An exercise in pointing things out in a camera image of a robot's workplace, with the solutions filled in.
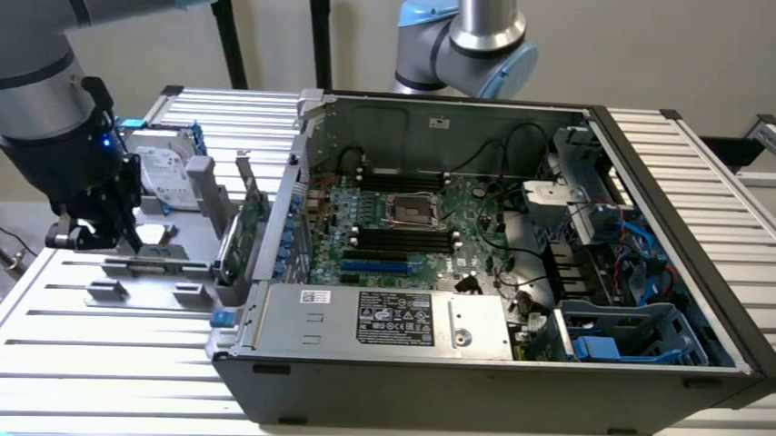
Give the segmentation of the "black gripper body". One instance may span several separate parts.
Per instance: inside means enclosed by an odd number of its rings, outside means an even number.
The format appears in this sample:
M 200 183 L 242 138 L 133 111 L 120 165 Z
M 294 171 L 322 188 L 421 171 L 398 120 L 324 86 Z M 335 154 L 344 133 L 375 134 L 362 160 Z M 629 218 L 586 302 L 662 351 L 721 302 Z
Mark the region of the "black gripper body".
M 1 151 L 53 210 L 64 204 L 75 217 L 99 217 L 99 204 L 140 204 L 140 158 L 124 150 L 112 123 L 92 115 L 68 133 L 37 140 L 1 138 Z

